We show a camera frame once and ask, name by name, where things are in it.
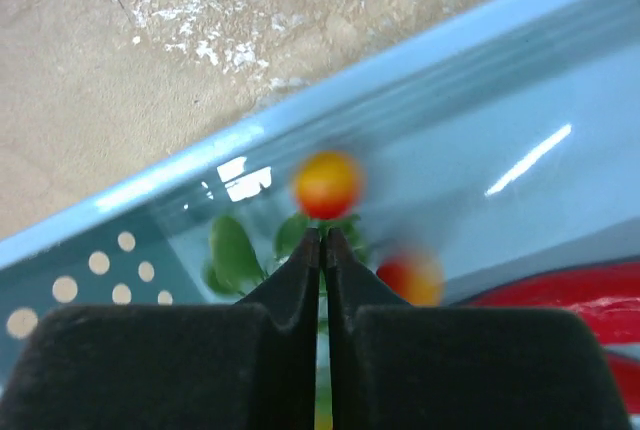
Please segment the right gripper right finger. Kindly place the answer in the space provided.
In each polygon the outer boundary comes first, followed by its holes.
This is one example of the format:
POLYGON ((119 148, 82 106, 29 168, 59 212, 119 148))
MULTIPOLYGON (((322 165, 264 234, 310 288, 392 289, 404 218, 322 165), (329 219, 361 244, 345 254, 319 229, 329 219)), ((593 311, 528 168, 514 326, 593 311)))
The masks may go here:
POLYGON ((556 309, 416 307, 323 240, 337 429, 627 429, 604 351, 556 309))

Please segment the cherry tomato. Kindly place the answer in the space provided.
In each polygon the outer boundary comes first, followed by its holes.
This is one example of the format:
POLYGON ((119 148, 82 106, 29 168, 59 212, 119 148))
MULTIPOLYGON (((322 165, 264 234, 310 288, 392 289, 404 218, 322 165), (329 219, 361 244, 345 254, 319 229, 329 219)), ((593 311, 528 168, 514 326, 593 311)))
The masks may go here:
POLYGON ((399 297, 415 306, 437 306, 444 295, 440 263, 431 255, 396 253, 376 270, 376 275, 399 297))
POLYGON ((332 220, 345 216, 356 205, 364 181, 354 157, 340 151, 322 151, 301 163, 294 172, 291 187, 305 215, 332 220))

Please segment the red chili pepper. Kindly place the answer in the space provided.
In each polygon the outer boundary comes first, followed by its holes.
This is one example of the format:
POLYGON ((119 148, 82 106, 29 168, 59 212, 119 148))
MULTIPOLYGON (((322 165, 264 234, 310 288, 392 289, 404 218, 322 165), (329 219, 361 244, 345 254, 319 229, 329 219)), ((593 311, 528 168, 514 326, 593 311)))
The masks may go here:
POLYGON ((609 351, 606 352, 606 359, 627 411, 631 415, 638 415, 640 410, 639 361, 609 351))
POLYGON ((465 301, 492 307, 553 307, 579 315, 603 345, 639 341, 639 262, 605 263, 533 275, 465 301))

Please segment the green herb sprig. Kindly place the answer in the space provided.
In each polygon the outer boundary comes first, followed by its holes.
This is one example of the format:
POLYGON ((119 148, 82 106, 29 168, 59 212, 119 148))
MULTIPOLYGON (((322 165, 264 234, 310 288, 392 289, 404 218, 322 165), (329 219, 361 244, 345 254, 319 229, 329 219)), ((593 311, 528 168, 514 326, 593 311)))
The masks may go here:
MULTIPOLYGON (((242 223, 231 215, 222 215, 212 222, 209 247, 211 257, 203 267, 203 281, 213 293, 223 297, 243 298, 283 265, 300 243, 309 228, 325 236, 329 229, 338 228, 346 237, 357 259, 369 263, 368 245, 357 228, 360 217, 350 214, 334 220, 319 220, 295 212, 286 218, 275 232, 271 255, 264 261, 258 254, 242 223)), ((329 369, 329 319, 324 281, 319 284, 315 427, 331 429, 332 400, 329 369)))

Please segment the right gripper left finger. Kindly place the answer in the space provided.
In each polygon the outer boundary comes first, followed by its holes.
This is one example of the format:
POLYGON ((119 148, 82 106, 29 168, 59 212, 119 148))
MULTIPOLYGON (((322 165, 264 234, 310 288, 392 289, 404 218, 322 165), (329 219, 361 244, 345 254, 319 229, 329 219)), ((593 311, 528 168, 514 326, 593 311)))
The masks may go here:
POLYGON ((5 429, 310 429, 320 237, 236 303, 49 313, 1 397, 5 429))

